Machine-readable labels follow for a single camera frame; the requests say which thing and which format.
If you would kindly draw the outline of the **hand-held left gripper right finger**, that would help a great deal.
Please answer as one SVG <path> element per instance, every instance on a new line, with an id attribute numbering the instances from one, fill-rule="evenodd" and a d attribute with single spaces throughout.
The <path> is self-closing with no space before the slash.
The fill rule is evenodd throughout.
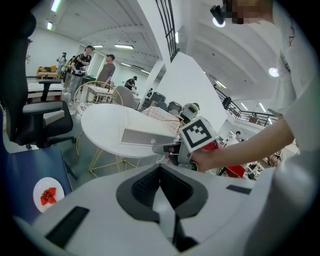
<path id="1" fill-rule="evenodd" d="M 253 182 L 161 164 L 160 256 L 247 256 L 252 224 L 243 207 Z"/>

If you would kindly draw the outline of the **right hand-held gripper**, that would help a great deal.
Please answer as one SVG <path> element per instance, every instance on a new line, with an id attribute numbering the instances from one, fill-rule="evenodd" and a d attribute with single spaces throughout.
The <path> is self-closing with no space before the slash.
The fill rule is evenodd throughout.
<path id="1" fill-rule="evenodd" d="M 198 164 L 192 161 L 195 151 L 214 151 L 220 148 L 219 135 L 212 125 L 202 116 L 195 118 L 180 129 L 181 140 L 152 146 L 152 151 L 160 155 L 178 154 L 178 166 L 186 166 L 192 171 L 198 170 Z"/>

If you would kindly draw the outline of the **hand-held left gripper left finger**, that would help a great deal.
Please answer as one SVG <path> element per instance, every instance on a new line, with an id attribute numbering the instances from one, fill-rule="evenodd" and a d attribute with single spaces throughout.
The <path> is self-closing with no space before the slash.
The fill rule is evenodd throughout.
<path id="1" fill-rule="evenodd" d="M 95 178 L 76 189 L 40 215 L 33 224 L 15 216 L 22 233 L 49 256 L 174 256 L 176 248 L 158 224 L 132 218 L 118 204 L 116 191 L 125 180 L 153 165 Z M 74 207 L 89 210 L 64 248 L 46 235 Z"/>

